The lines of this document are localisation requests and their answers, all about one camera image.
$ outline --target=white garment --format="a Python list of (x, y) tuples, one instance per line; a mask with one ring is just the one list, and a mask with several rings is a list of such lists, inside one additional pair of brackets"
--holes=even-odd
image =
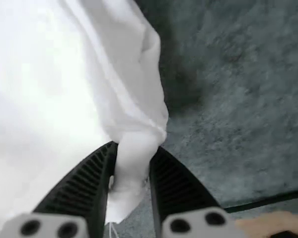
[(166, 137), (159, 47), (132, 0), (0, 0), (0, 228), (110, 140), (106, 220), (138, 205)]

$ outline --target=white fabric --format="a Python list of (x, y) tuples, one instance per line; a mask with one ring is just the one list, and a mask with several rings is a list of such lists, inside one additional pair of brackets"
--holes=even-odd
[(138, 205), (166, 137), (159, 47), (131, 0), (0, 0), (0, 228), (110, 140), (106, 221)]

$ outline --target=gray carpet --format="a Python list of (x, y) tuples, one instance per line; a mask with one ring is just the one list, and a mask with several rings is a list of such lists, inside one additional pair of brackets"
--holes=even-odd
[[(137, 0), (161, 36), (163, 145), (224, 207), (298, 189), (298, 0)], [(289, 210), (298, 199), (234, 217)], [(153, 238), (149, 197), (122, 238)]]

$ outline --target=mounting hole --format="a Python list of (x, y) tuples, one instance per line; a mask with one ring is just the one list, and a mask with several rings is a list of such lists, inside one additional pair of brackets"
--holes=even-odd
[(183, 219), (174, 220), (173, 222), (171, 222), (170, 227), (174, 233), (187, 233), (191, 230), (189, 223)]
[(21, 234), (25, 237), (32, 236), (38, 232), (41, 223), (38, 220), (31, 220), (23, 224), (21, 227)]
[(217, 212), (208, 213), (205, 216), (205, 220), (211, 226), (222, 226), (225, 224), (225, 218)]
[(59, 238), (73, 238), (77, 234), (78, 228), (74, 222), (66, 222), (58, 230)]

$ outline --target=white cloth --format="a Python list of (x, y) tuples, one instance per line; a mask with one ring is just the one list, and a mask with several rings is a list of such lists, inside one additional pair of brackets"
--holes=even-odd
[(132, 0), (0, 0), (0, 228), (110, 140), (106, 221), (138, 205), (166, 137), (159, 47)]

